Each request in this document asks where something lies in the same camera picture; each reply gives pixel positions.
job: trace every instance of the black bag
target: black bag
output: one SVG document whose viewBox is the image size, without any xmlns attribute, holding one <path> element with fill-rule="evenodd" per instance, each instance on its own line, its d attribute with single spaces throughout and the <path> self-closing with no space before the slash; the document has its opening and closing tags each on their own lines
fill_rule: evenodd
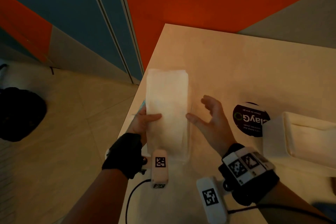
<svg viewBox="0 0 336 224">
<path fill-rule="evenodd" d="M 29 135 L 47 113 L 45 101 L 29 90 L 0 90 L 0 138 L 18 142 Z"/>
</svg>

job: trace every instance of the forearm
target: forearm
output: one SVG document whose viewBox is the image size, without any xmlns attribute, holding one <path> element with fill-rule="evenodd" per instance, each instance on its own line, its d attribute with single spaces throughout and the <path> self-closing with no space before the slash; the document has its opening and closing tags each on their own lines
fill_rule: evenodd
<svg viewBox="0 0 336 224">
<path fill-rule="evenodd" d="M 120 170 L 102 170 L 62 224 L 118 223 L 127 183 Z"/>
<path fill-rule="evenodd" d="M 289 207 L 295 207 L 302 210 L 306 210 L 312 213 L 324 216 L 319 210 L 309 205 L 306 201 L 301 199 L 298 195 L 292 192 L 288 187 L 286 187 L 281 182 L 268 192 L 257 205 L 285 205 Z M 302 213 L 296 213 L 284 209 L 260 209 L 260 212 L 266 219 L 268 223 L 282 224 L 282 223 L 314 223 L 314 224 L 324 224 L 327 223 L 323 220 L 319 220 L 312 216 L 308 216 Z"/>
</svg>

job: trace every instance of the hand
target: hand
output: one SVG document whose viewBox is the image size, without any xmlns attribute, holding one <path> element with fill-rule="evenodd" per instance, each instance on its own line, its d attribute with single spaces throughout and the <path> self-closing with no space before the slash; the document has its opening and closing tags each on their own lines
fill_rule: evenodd
<svg viewBox="0 0 336 224">
<path fill-rule="evenodd" d="M 159 114 L 146 114 L 146 105 L 143 105 L 140 111 L 135 115 L 126 133 L 133 133 L 141 135 L 141 144 L 144 146 L 147 143 L 146 129 L 149 122 L 161 119 Z"/>
<path fill-rule="evenodd" d="M 236 140 L 225 117 L 222 104 L 217 99 L 207 95 L 204 95 L 201 103 L 210 111 L 212 116 L 210 122 L 207 123 L 191 113 L 187 113 L 186 118 L 198 127 L 211 147 L 223 157 L 229 147 L 236 143 Z"/>
</svg>

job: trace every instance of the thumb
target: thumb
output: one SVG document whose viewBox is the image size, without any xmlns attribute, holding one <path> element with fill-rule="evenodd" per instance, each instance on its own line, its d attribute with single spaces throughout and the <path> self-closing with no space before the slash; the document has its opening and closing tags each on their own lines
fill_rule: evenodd
<svg viewBox="0 0 336 224">
<path fill-rule="evenodd" d="M 148 115 L 143 115 L 142 116 L 145 123 L 159 120 L 159 119 L 161 119 L 161 117 L 162 117 L 162 114 L 160 114 L 160 113 L 158 113 L 158 114 L 148 114 Z"/>
<path fill-rule="evenodd" d="M 192 113 L 187 113 L 185 115 L 187 120 L 189 120 L 192 124 L 194 124 L 203 134 L 206 132 L 206 129 L 208 127 L 208 124 L 199 118 L 198 116 L 192 114 Z"/>
</svg>

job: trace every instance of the person's right hand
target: person's right hand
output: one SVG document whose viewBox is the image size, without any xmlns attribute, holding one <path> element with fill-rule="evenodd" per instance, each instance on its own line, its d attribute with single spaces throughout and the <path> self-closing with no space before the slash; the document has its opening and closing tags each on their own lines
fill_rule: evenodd
<svg viewBox="0 0 336 224">
<path fill-rule="evenodd" d="M 211 147 L 223 157 L 229 147 L 236 143 L 236 140 L 225 117 L 222 104 L 217 99 L 207 95 L 204 95 L 201 103 L 210 111 L 212 119 L 209 123 L 191 113 L 187 113 L 186 117 L 192 124 L 198 127 Z"/>
</svg>

